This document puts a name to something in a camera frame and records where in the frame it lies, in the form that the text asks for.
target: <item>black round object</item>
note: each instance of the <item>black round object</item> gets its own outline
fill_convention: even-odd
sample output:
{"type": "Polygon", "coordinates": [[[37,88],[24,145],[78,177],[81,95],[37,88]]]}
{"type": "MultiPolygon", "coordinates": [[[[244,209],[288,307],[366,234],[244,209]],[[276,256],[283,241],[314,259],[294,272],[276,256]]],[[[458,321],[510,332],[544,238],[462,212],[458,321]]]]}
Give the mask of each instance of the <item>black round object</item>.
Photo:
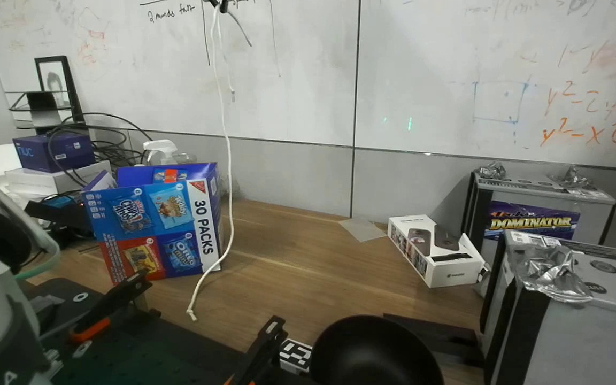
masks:
{"type": "Polygon", "coordinates": [[[313,347],[309,376],[321,385],[442,385],[433,356],[378,317],[330,326],[313,347]]]}

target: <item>desk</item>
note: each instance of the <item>desk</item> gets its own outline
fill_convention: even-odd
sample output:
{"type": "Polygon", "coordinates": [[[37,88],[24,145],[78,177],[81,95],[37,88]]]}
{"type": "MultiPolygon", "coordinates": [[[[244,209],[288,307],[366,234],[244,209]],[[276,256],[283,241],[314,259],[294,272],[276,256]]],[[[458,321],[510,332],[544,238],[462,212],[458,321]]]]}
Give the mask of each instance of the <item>desk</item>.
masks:
{"type": "MultiPolygon", "coordinates": [[[[197,302],[199,321],[183,313],[197,275],[158,280],[152,307],[180,327],[246,350],[272,314],[287,319],[290,337],[313,344],[351,314],[401,314],[477,330],[482,299],[470,286],[426,288],[389,240],[360,244],[338,223],[302,209],[236,203],[236,246],[220,274],[211,274],[197,302]]],[[[93,244],[67,253],[37,280],[71,279],[84,286],[111,286],[93,244]]],[[[482,370],[440,363],[446,385],[478,385],[482,370]]]]}

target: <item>table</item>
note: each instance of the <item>table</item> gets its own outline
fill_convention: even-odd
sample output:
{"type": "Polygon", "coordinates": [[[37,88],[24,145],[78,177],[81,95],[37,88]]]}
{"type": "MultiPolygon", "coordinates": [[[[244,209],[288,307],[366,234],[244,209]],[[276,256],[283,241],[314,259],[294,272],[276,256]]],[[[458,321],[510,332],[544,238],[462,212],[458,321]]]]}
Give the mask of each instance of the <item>table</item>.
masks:
{"type": "MultiPolygon", "coordinates": [[[[193,322],[183,313],[197,275],[158,280],[152,307],[189,332],[246,350],[272,314],[290,337],[313,344],[338,319],[399,314],[477,330],[482,299],[473,286],[427,288],[389,240],[356,241],[324,216],[268,203],[236,203],[236,244],[220,274],[199,296],[193,322]]],[[[111,286],[97,244],[67,250],[54,275],[93,290],[111,286]]],[[[440,361],[446,385],[478,385],[482,368],[440,361]]]]}

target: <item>whiteboard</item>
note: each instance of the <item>whiteboard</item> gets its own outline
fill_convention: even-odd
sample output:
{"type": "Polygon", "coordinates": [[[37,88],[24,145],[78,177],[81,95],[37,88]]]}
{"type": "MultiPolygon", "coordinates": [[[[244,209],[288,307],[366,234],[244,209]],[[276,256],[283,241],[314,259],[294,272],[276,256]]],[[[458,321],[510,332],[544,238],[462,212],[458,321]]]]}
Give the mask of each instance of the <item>whiteboard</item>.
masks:
{"type": "Polygon", "coordinates": [[[616,0],[366,0],[356,147],[616,166],[616,0]]]}
{"type": "MultiPolygon", "coordinates": [[[[234,136],[353,145],[356,0],[234,0],[222,22],[234,136]]],[[[34,58],[68,56],[84,112],[220,135],[204,0],[0,0],[4,91],[38,89],[34,58]]]]}

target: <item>white cable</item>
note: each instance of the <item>white cable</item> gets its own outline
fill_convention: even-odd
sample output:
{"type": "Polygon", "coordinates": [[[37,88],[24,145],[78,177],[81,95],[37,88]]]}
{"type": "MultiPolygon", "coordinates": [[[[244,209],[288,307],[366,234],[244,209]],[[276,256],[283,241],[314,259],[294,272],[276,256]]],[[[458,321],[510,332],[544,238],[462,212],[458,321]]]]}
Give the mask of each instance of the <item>white cable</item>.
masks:
{"type": "MultiPolygon", "coordinates": [[[[213,24],[211,27],[217,24],[217,13],[220,9],[216,7],[213,10],[213,24]]],[[[230,253],[230,246],[236,241],[236,216],[234,216],[234,177],[230,177],[230,141],[228,141],[228,132],[227,132],[227,116],[224,116],[224,95],[222,95],[222,82],[220,82],[220,73],[217,73],[217,62],[216,58],[211,58],[211,66],[213,66],[213,73],[216,73],[216,86],[217,86],[217,103],[220,103],[220,123],[222,123],[222,135],[224,135],[224,147],[227,147],[227,187],[228,187],[228,192],[227,192],[227,218],[228,218],[228,240],[227,240],[227,246],[220,255],[220,259],[210,266],[201,279],[197,280],[197,286],[189,299],[189,305],[185,305],[185,314],[193,319],[193,321],[199,321],[197,314],[195,314],[195,304],[197,304],[197,297],[199,297],[199,290],[201,290],[201,285],[204,280],[213,272],[217,269],[217,266],[228,256],[230,253]]]]}

